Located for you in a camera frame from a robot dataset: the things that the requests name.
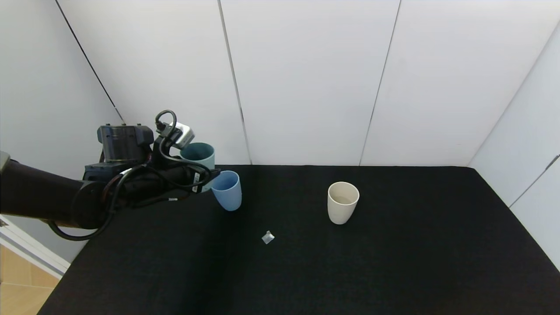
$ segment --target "beige cup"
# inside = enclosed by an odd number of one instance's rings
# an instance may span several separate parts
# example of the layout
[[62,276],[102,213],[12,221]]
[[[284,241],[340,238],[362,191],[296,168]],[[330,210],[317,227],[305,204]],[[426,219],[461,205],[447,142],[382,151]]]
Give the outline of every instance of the beige cup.
[[354,212],[360,192],[358,188],[347,182],[336,182],[328,190],[327,209],[329,218],[334,224],[344,224]]

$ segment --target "white wall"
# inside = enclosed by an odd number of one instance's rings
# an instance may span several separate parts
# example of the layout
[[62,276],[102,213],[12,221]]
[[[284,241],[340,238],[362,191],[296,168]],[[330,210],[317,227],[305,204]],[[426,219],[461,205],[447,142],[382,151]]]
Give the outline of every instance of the white wall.
[[217,164],[249,163],[217,1],[60,5],[127,123],[172,109]]
[[560,20],[560,1],[402,0],[362,165],[467,165]]
[[358,165],[398,4],[222,1],[254,163]]
[[560,26],[470,163],[509,206],[560,154]]
[[[31,167],[81,179],[84,165],[99,159],[96,131],[105,123],[121,120],[56,3],[2,1],[0,149]],[[10,220],[67,261],[84,245],[59,238],[38,220]]]
[[560,162],[554,163],[511,211],[560,270]]

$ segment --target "table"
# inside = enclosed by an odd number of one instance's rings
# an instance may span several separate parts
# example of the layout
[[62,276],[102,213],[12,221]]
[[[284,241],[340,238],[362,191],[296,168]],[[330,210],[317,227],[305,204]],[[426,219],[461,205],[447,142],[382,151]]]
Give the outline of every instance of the table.
[[[239,210],[211,192],[123,210],[39,314],[560,314],[560,273],[474,169],[222,168]],[[344,225],[337,181],[361,194]]]

